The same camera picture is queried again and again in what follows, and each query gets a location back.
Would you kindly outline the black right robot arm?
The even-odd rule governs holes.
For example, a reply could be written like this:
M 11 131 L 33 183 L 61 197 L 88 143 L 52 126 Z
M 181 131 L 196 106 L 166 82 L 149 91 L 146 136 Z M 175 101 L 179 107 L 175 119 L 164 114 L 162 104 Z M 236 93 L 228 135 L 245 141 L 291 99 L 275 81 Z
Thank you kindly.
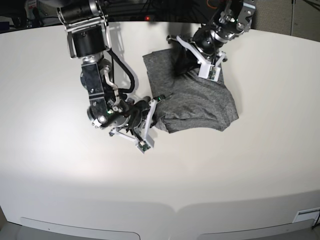
M 111 127 L 110 136 L 134 142 L 142 153 L 153 148 L 149 130 L 165 96 L 139 101 L 128 97 L 135 89 L 135 78 L 112 50 L 103 1 L 77 0 L 58 7 L 57 16 L 65 27 L 70 57 L 82 60 L 80 81 L 88 93 L 91 124 L 96 129 Z

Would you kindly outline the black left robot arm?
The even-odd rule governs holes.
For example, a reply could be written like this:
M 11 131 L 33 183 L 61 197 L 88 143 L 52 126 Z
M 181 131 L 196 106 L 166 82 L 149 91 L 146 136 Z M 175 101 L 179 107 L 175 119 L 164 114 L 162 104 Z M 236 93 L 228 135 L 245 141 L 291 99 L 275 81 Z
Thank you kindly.
M 181 46 L 173 67 L 174 74 L 180 76 L 198 69 L 199 78 L 217 82 L 221 64 L 228 60 L 220 48 L 251 29 L 256 4 L 255 0 L 224 0 L 212 18 L 201 25 L 191 38 L 168 35 L 169 44 L 175 42 Z

